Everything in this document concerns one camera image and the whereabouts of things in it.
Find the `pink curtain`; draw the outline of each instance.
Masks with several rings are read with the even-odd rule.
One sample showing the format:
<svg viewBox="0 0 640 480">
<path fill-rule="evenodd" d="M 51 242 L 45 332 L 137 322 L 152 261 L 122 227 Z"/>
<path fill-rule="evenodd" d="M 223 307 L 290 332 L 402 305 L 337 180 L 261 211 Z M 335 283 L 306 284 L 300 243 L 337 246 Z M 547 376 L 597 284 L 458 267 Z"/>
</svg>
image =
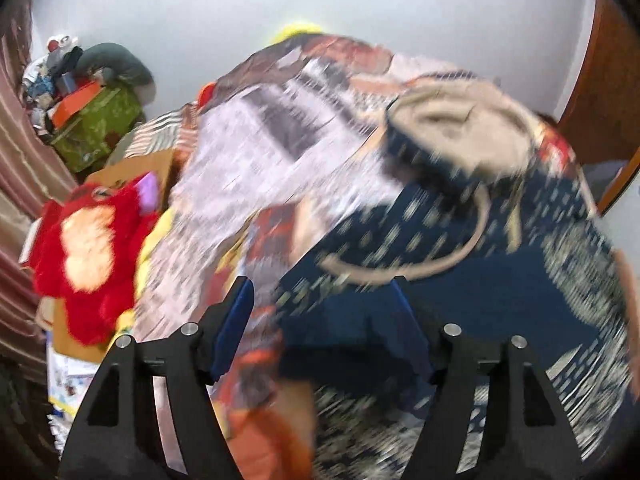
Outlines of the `pink curtain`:
<svg viewBox="0 0 640 480">
<path fill-rule="evenodd" d="M 15 360 L 26 378 L 45 383 L 44 341 L 34 323 L 38 297 L 18 256 L 42 205 L 63 201 L 76 181 L 37 138 L 18 97 L 30 43 L 31 6 L 25 4 L 0 40 L 0 354 Z"/>
</svg>

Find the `plush toy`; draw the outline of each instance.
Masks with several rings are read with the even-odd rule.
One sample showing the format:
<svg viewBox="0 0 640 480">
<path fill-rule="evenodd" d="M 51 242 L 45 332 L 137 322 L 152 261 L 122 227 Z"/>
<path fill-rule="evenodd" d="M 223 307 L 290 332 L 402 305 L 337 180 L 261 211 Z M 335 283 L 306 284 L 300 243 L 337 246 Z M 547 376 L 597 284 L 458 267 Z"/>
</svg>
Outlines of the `plush toy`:
<svg viewBox="0 0 640 480">
<path fill-rule="evenodd" d="M 107 341 L 134 304 L 136 259 L 158 215 L 149 208 L 148 174 L 120 190 L 84 184 L 38 233 L 34 288 L 65 301 L 69 333 L 84 345 Z"/>
</svg>

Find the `brown fabric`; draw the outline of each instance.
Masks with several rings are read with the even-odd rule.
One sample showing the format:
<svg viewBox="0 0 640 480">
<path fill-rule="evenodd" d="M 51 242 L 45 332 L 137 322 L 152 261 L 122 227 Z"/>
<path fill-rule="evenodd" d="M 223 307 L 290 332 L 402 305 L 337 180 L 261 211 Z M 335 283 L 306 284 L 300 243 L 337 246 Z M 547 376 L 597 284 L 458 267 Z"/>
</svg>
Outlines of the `brown fabric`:
<svg viewBox="0 0 640 480">
<path fill-rule="evenodd" d="M 51 198 L 64 200 L 76 183 L 36 137 L 18 97 L 30 37 L 27 4 L 0 40 L 0 353 L 20 364 L 25 377 L 45 383 L 44 338 L 34 323 L 38 297 L 18 256 L 42 205 Z"/>
</svg>

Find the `silver bolt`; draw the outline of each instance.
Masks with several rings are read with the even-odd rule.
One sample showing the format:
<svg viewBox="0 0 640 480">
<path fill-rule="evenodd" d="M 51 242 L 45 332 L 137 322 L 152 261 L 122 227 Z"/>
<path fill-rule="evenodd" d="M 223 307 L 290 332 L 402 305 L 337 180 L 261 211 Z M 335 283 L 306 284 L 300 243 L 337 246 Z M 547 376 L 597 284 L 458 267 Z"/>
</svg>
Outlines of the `silver bolt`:
<svg viewBox="0 0 640 480">
<path fill-rule="evenodd" d="M 185 323 L 180 327 L 180 332 L 184 335 L 193 335 L 198 331 L 197 323 Z"/>
<path fill-rule="evenodd" d="M 447 323 L 444 326 L 444 333 L 450 335 L 451 337 L 456 337 L 462 334 L 462 329 L 460 325 L 456 325 L 455 323 Z"/>
<path fill-rule="evenodd" d="M 521 335 L 515 335 L 511 338 L 511 344 L 516 348 L 524 348 L 527 346 L 527 340 L 524 339 Z"/>
<path fill-rule="evenodd" d="M 131 336 L 130 335 L 121 335 L 119 338 L 116 339 L 116 346 L 118 348 L 126 348 L 127 346 L 129 346 L 129 344 L 131 343 Z"/>
</svg>

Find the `brown door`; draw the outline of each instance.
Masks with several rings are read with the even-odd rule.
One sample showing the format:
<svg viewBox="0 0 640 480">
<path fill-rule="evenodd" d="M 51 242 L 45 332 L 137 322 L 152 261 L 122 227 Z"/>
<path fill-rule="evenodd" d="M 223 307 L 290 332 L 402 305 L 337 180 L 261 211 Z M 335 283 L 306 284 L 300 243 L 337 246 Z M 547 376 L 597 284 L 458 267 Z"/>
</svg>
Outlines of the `brown door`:
<svg viewBox="0 0 640 480">
<path fill-rule="evenodd" d="M 640 146 L 640 42 L 610 0 L 596 0 L 582 71 L 559 129 L 583 164 L 631 160 Z"/>
</svg>

